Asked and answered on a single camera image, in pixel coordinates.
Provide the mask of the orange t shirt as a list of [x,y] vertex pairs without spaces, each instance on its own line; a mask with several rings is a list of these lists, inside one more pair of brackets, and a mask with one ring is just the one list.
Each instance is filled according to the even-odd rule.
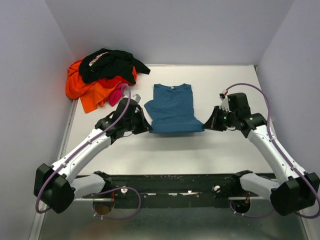
[[65,85],[65,94],[68,98],[80,99],[85,113],[95,111],[99,106],[105,105],[108,96],[116,88],[104,88],[98,80],[92,83],[84,83],[79,74],[79,66],[82,60],[74,62],[67,71],[67,82]]

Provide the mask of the magenta pink t shirt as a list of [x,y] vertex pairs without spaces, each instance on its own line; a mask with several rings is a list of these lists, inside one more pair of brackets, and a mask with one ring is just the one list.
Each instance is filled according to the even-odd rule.
[[107,102],[114,107],[123,96],[123,90],[127,87],[124,82],[120,82],[107,97]]

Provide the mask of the teal blue t shirt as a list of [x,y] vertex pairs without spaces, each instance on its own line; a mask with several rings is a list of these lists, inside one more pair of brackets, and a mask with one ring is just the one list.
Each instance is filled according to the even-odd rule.
[[203,132],[203,123],[195,117],[192,86],[153,86],[153,99],[144,104],[151,118],[152,134]]

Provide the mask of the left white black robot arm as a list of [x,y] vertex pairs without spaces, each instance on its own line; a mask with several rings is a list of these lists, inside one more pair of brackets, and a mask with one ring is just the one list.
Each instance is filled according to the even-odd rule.
[[115,111],[97,121],[90,134],[75,149],[51,165],[43,163],[37,168],[33,189],[37,213],[44,213],[39,208],[40,202],[60,214],[75,199],[89,194],[104,198],[110,194],[111,185],[102,172],[82,178],[78,174],[100,152],[123,138],[125,133],[138,135],[151,130],[139,105],[140,100],[138,94],[124,97]]

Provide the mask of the black t shirt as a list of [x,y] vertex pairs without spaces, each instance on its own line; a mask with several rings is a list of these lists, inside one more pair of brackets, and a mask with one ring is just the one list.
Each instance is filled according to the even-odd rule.
[[123,50],[102,48],[86,56],[78,67],[84,83],[93,83],[99,79],[122,77],[129,84],[136,84],[136,74],[148,75],[151,70],[132,53]]

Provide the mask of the red t shirt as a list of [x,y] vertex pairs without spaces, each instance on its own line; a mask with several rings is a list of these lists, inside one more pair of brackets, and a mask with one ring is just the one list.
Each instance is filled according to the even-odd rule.
[[124,79],[122,76],[117,75],[114,78],[108,79],[108,78],[101,78],[97,81],[102,87],[106,89],[111,89],[116,87],[117,85],[123,83],[123,84],[128,84],[131,85],[129,81]]

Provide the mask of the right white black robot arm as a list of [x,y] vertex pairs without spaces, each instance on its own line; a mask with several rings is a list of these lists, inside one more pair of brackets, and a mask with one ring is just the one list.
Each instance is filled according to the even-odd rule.
[[276,178],[272,181],[251,171],[243,171],[230,183],[230,191],[236,196],[255,193],[270,201],[281,216],[298,213],[319,203],[320,178],[314,172],[308,173],[289,155],[272,132],[270,118],[252,113],[243,92],[223,92],[219,97],[221,104],[213,108],[203,128],[220,132],[229,128],[240,131],[258,149]]

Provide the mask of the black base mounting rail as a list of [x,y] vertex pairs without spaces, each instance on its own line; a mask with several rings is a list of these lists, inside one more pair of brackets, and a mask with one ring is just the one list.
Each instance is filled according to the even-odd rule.
[[289,214],[295,196],[294,181],[283,184],[245,170],[234,174],[108,175],[96,171],[70,183],[56,174],[42,201],[56,213],[78,198],[112,197],[116,208],[226,208],[231,198],[246,192],[269,200],[281,215]]

